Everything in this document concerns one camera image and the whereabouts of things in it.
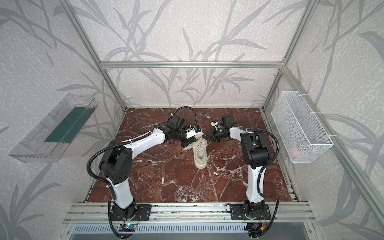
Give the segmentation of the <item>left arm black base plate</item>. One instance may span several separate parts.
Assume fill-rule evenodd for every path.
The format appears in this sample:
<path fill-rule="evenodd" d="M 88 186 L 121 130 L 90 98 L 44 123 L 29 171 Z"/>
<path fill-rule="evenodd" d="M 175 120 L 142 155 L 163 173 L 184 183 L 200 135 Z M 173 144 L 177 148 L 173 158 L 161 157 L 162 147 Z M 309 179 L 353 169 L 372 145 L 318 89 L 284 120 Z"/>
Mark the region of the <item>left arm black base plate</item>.
<path fill-rule="evenodd" d="M 151 215 L 152 205 L 135 204 L 128 206 L 125 210 L 117 205 L 109 209 L 111 221 L 148 221 Z"/>

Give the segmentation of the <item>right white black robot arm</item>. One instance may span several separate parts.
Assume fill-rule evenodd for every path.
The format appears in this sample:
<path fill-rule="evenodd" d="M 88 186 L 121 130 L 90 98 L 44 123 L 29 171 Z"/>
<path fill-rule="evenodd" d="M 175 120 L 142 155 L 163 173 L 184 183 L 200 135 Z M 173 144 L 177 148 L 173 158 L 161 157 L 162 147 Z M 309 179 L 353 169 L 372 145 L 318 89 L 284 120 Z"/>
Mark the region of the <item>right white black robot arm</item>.
<path fill-rule="evenodd" d="M 220 121 L 211 122 L 211 129 L 204 134 L 204 139 L 219 143 L 222 139 L 229 138 L 241 142 L 243 160 L 248 166 L 248 188 L 244 202 L 244 214 L 255 219 L 266 209 L 265 199 L 277 199 L 278 195 L 267 196 L 263 194 L 265 171 L 271 165 L 279 150 L 271 156 L 267 136 L 275 136 L 265 130 L 250 129 L 239 126 L 231 116 L 224 116 Z"/>

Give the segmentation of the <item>cream white sneaker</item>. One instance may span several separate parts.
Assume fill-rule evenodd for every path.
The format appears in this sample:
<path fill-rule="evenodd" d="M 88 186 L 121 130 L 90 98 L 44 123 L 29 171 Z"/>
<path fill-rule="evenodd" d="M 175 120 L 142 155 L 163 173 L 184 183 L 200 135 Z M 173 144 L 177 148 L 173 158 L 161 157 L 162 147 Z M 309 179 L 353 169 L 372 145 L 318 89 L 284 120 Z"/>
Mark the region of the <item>cream white sneaker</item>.
<path fill-rule="evenodd" d="M 195 166 L 198 169 L 204 169 L 208 163 L 207 157 L 207 146 L 208 141 L 204 139 L 204 133 L 198 133 L 195 138 L 196 142 L 193 143 L 193 153 L 194 153 L 194 161 Z"/>

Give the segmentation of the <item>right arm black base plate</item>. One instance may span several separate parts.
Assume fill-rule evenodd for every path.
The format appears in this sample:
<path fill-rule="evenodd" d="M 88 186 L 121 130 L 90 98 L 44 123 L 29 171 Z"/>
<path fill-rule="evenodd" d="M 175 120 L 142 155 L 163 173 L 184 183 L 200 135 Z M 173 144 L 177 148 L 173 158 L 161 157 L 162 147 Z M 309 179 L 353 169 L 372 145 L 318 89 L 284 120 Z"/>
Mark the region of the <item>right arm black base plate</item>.
<path fill-rule="evenodd" d="M 240 220 L 271 220 L 271 211 L 267 204 L 257 203 L 247 205 L 246 203 L 242 204 L 229 204 L 228 209 L 231 220 L 240 221 Z"/>

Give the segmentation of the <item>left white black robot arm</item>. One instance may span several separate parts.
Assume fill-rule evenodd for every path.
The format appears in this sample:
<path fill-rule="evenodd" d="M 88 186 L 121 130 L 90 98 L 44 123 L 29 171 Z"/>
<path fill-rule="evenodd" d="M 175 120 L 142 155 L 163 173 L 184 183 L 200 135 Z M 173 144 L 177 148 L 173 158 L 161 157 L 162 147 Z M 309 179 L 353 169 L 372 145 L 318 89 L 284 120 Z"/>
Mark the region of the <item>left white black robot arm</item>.
<path fill-rule="evenodd" d="M 195 115 L 193 125 L 183 126 L 185 119 L 177 115 L 182 109 L 193 111 Z M 93 179 L 106 184 L 112 193 L 109 204 L 114 203 L 114 211 L 123 219 L 133 218 L 137 212 L 129 185 L 133 159 L 146 150 L 170 140 L 179 141 L 183 148 L 197 142 L 197 134 L 201 132 L 197 120 L 195 109 L 188 106 L 180 107 L 169 119 L 161 124 L 155 124 L 148 133 L 125 142 L 111 141 L 106 148 L 90 157 L 86 165 L 87 173 Z"/>

